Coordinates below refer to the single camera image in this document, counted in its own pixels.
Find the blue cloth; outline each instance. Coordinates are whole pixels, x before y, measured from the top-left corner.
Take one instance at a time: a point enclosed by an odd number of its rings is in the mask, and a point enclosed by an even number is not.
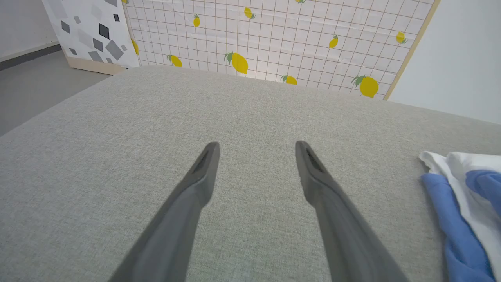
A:
[[[489,259],[470,226],[461,216],[452,188],[442,175],[421,176],[446,235],[445,258],[450,282],[494,282]]]
[[[466,173],[466,185],[489,200],[497,215],[501,216],[501,174],[495,171],[476,170]]]

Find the baseboard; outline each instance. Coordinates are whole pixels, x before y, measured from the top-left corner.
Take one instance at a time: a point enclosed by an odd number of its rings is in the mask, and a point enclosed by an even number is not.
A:
[[[59,42],[52,42],[0,58],[0,70],[39,58],[61,50]]]
[[[48,47],[52,47],[52,46],[56,46],[56,45],[59,45],[59,41],[54,41],[54,42],[46,43],[46,44],[43,44],[43,45],[40,45],[40,46],[37,46],[37,47],[33,47],[33,48],[30,48],[30,49],[27,49],[27,50],[24,50],[24,51],[21,51],[21,52],[17,52],[17,53],[8,55],[8,56],[0,57],[0,62],[6,61],[6,60],[10,60],[10,59],[22,56],[22,55],[29,54],[31,52],[35,52],[35,51],[38,51],[38,50],[41,50],[41,49],[45,49],[45,48],[48,48]]]

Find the geometric pattern panel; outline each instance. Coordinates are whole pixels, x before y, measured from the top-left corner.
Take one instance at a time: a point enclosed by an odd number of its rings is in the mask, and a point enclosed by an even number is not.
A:
[[[66,56],[129,68],[139,66],[127,24],[120,21],[125,18],[121,1],[42,1]]]

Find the white cloth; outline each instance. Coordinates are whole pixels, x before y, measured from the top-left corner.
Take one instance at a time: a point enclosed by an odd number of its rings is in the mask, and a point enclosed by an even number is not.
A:
[[[466,186],[466,173],[492,170],[501,173],[501,156],[450,152],[447,157],[424,151],[419,158],[430,173],[443,175],[449,181],[461,215],[482,244],[496,281],[501,281],[501,218],[491,203]]]

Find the white wall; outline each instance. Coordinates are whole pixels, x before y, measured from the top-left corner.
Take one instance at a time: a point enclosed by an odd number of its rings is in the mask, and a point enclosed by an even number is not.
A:
[[[42,0],[0,0],[0,61],[57,40]]]
[[[389,100],[501,124],[501,1],[441,0]]]

